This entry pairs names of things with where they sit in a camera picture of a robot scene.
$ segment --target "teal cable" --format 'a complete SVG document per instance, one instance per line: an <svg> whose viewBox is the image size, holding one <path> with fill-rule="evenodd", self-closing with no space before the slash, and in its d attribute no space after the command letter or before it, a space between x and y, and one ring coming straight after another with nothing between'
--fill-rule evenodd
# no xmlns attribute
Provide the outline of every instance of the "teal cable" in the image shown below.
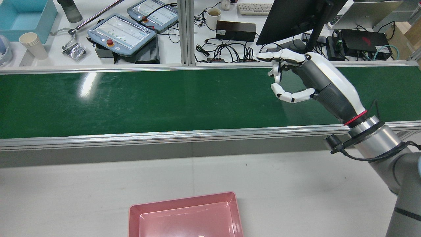
<svg viewBox="0 0 421 237"><path fill-rule="evenodd" d="M374 55L374 57L373 57L373 61L376 59L377 54L380 52L380 50L382 50L382 49L383 49L383 48L385 48L385 47L393 47L394 49L396 49L396 51L397 51L397 57L396 57L396 60L399 60L399 56L400 56L399 49L397 49L397 48L396 48L396 46L394 46L394 45L391 45L391 44L386 44L385 46L382 46L381 48L379 48L379 49L377 50L376 54L375 54L375 55Z"/></svg>

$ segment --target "green conveyor belt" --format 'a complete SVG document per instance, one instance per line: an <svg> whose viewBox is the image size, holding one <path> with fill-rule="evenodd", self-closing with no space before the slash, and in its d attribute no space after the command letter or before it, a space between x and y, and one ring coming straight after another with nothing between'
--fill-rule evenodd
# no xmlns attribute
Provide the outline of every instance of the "green conveyor belt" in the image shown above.
<svg viewBox="0 0 421 237"><path fill-rule="evenodd" d="M421 120L418 67L340 67L384 121ZM281 102L268 69L0 75L0 138L337 124L316 101ZM304 89L284 73L288 91Z"/></svg>

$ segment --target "keyboard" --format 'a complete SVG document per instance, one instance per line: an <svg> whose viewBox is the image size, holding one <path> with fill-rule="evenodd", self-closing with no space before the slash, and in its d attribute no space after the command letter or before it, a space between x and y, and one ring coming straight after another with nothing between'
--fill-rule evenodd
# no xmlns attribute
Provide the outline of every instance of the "keyboard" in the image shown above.
<svg viewBox="0 0 421 237"><path fill-rule="evenodd" d="M237 10L241 15L257 15L267 16L269 15L270 9L272 8L271 3L238 3Z"/></svg>
<svg viewBox="0 0 421 237"><path fill-rule="evenodd" d="M335 23L337 23L339 21L339 19L342 17L343 15L336 15L329 23L331 25L334 25Z"/></svg>

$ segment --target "red emergency stop button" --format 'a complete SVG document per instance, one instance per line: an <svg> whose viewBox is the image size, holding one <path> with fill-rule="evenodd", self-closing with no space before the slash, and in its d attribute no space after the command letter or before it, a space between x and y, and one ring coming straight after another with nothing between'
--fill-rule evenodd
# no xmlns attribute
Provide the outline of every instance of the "red emergency stop button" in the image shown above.
<svg viewBox="0 0 421 237"><path fill-rule="evenodd" d="M114 45L114 42L112 40L107 40L107 45L108 46L113 46Z"/></svg>

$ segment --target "white desk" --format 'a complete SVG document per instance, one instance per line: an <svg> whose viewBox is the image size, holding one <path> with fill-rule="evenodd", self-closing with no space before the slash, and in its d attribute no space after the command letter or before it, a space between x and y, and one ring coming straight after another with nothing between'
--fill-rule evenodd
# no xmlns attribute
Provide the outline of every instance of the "white desk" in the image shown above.
<svg viewBox="0 0 421 237"><path fill-rule="evenodd" d="M195 16L200 14L205 8L215 5L217 2L219 2L219 1L218 0L195 1L195 5L194 5ZM242 3L273 3L273 0L250 0L250 1L242 1ZM347 3L344 5L344 7L339 11L339 13L343 14L349 8L349 6L352 5L352 3L353 3L352 0L348 0ZM260 34L260 32L263 28L263 25L266 21L266 18L267 18L267 16L243 16L240 13L238 13L238 11L237 11L237 3L232 5L231 9L229 11L222 11L221 10L221 12L222 12L222 14L221 14L221 20L222 21L255 23L256 24L256 31L257 31L258 34ZM326 26L325 28L323 28L320 35L330 36L330 35L332 35L332 31L329 30ZM215 37L215 31L212 31L212 30L208 29L206 26L204 26L204 27L195 26L195 44L203 45L205 43L206 39L214 38L214 37ZM282 44L282 43L289 42L292 39L293 38L290 37L290 38L287 38L287 39L284 39L284 40L280 40L276 43ZM294 39L301 39L301 35L298 35L298 36L294 37ZM255 41L253 43L247 43L247 46L251 47L253 49L255 57L261 49L261 46L256 45L256 41L257 41L257 39L255 39ZM220 44L220 41L218 41L218 40L212 40L210 42L215 43L215 44ZM204 49L205 50L214 50L215 47L216 46L207 45L207 46L204 47ZM242 47L240 45L232 45L232 47L235 48L235 50L238 52L238 54L242 58L244 47ZM265 52L267 48L276 48L276 45L275 44L267 45L263 48L262 52ZM197 51L195 52L195 55L196 55L198 61L206 60L207 58L213 57L213 54L211 54L209 57L206 57L202 53L197 52ZM231 62L231 56L230 56L228 50L224 49L222 51L221 57L225 60L225 62ZM198 63L198 65L204 66L204 65L206 65L206 63Z"/></svg>
<svg viewBox="0 0 421 237"><path fill-rule="evenodd" d="M55 32L58 29L62 28L75 28L78 24L82 23L83 21L87 20L95 13L99 12L109 4L113 3L115 0L75 0L75 4L79 9L83 20L78 23L70 23L63 11L61 5L54 0L56 5L58 14L56 20L53 24L51 29L52 32ZM88 36L87 32L90 28L92 28L99 19L104 19L113 13L118 13L120 15L126 16L130 18L127 14L126 9L131 7L132 5L139 2L139 0L125 0L124 2L120 3L119 5L115 6L114 8L110 9L103 15L101 15L96 20L92 21L81 30L77 32L77 42L83 44L87 50L89 51L89 55L81 60L79 63L73 61L71 58L63 55L61 52L63 49L61 48L65 45L68 41L70 41L71 37L67 34L67 32L61 32L57 36L49 36L47 42L44 44L45 49L48 53L48 58L46 60L36 60L33 59L33 56L29 54L24 58L26 48L22 46L19 42L11 42L12 50L13 50L13 60L4 66L0 67L0 70L13 70L14 67L19 67L19 65L24 65L25 67L35 67L38 69L41 68L52 68L52 67L67 67L71 68L72 66L89 66L90 68L114 68L119 67L118 65L113 65L114 60L113 58L106 58L100 59L96 55L95 48L92 47L92 43L90 43L86 37ZM163 0L165 3L173 2L173 0ZM174 64L180 65L181 63L181 50L180 50L180 43L174 44L168 38L168 35L158 35L159 41L159 51L160 51L160 63L161 64ZM171 36L174 41L175 39L178 40L178 36ZM129 64L124 60L119 60L119 64Z"/></svg>
<svg viewBox="0 0 421 237"><path fill-rule="evenodd" d="M132 204L223 191L245 237L382 237L396 201L367 162L328 151L3 168L0 236L124 237Z"/></svg>

